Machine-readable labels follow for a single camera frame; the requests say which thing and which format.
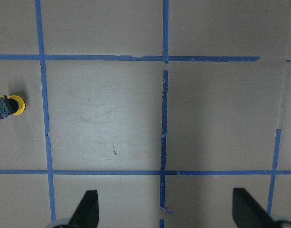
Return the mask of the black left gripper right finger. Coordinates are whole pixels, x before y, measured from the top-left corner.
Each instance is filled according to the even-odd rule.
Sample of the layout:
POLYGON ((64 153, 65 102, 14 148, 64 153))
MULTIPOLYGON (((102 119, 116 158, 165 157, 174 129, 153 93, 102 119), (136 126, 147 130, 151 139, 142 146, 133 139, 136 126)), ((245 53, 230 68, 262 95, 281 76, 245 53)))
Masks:
POLYGON ((274 220, 245 188, 234 188, 232 218, 238 228, 269 228, 274 220))

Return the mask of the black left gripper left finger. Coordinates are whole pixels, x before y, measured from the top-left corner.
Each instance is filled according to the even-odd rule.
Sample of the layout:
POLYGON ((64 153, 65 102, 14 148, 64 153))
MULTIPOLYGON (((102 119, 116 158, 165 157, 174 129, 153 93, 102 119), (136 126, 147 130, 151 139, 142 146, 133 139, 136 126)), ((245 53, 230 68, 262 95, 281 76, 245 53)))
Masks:
POLYGON ((88 190, 67 225, 69 228, 96 228, 98 226, 98 192, 88 190))

